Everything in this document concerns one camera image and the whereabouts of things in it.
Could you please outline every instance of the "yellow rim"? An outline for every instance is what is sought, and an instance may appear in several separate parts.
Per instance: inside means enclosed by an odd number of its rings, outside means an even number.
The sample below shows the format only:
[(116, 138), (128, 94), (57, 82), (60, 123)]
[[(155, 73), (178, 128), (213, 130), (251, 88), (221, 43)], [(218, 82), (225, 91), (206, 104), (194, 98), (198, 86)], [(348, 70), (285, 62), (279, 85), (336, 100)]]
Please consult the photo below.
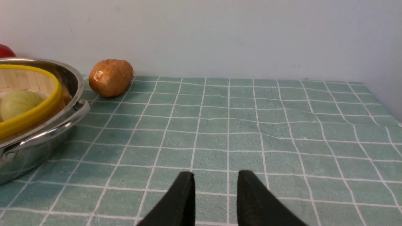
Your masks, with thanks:
[(52, 94), (50, 94), (50, 96), (41, 104), (25, 112), (24, 114), (0, 123), (0, 139), (3, 139), (28, 129), (29, 127), (43, 120), (57, 107), (57, 105), (59, 105), (59, 101), (63, 94), (60, 82), (52, 73), (46, 70), (14, 64), (0, 64), (0, 69), (17, 69), (41, 73), (50, 77), (55, 84), (55, 89), (53, 90)]

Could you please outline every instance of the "grid pattern tablecloth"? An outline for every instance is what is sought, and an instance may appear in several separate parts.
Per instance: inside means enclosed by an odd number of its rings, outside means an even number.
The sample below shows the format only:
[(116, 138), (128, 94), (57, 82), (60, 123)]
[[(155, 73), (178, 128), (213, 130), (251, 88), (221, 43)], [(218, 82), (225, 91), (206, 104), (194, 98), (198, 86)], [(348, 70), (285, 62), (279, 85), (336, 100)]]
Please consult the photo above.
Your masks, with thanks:
[(236, 225), (254, 171), (311, 226), (400, 225), (402, 128), (360, 83), (135, 77), (37, 170), (0, 187), (0, 225), (133, 225), (180, 171), (197, 224)]

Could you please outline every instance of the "metal bowl handle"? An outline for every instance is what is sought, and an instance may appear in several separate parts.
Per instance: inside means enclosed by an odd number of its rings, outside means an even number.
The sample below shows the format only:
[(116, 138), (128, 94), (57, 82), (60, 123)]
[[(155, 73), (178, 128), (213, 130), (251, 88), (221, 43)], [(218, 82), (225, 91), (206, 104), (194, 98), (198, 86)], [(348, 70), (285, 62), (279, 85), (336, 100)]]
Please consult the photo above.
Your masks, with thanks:
[(59, 125), (55, 126), (54, 128), (42, 132), (40, 134), (36, 134), (27, 138), (26, 140), (19, 141), (14, 143), (8, 147), (6, 147), (1, 155), (1, 160), (10, 162), (15, 159), (17, 156), (18, 150), (22, 148), (27, 148), (32, 145), (36, 145), (38, 143), (46, 142), (59, 134), (65, 132), (66, 130), (70, 129), (72, 126), (77, 124), (80, 120), (82, 120), (90, 111), (91, 107), (88, 101), (79, 100), (73, 107), (74, 109), (79, 108), (77, 112), (71, 115), (68, 119), (64, 122), (60, 123)]

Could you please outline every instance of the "bamboo basket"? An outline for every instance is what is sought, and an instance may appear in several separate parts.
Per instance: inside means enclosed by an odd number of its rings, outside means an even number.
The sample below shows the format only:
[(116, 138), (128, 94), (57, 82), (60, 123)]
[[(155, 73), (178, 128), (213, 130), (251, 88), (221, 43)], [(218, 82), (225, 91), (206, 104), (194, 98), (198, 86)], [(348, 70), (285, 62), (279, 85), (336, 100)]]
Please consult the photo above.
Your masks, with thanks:
[(66, 106), (66, 88), (53, 74), (30, 66), (0, 65), (0, 102), (16, 90), (36, 92), (45, 100), (10, 120), (3, 121), (0, 117), (0, 146), (45, 123)]

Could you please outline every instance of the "red apple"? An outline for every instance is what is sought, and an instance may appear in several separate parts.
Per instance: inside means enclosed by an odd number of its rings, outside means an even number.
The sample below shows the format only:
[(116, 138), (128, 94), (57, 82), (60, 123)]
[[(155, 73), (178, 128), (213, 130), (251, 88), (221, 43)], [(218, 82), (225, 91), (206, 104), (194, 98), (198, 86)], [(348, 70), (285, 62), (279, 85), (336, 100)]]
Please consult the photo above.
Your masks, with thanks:
[(0, 58), (7, 57), (16, 57), (16, 55), (8, 46), (0, 44)]

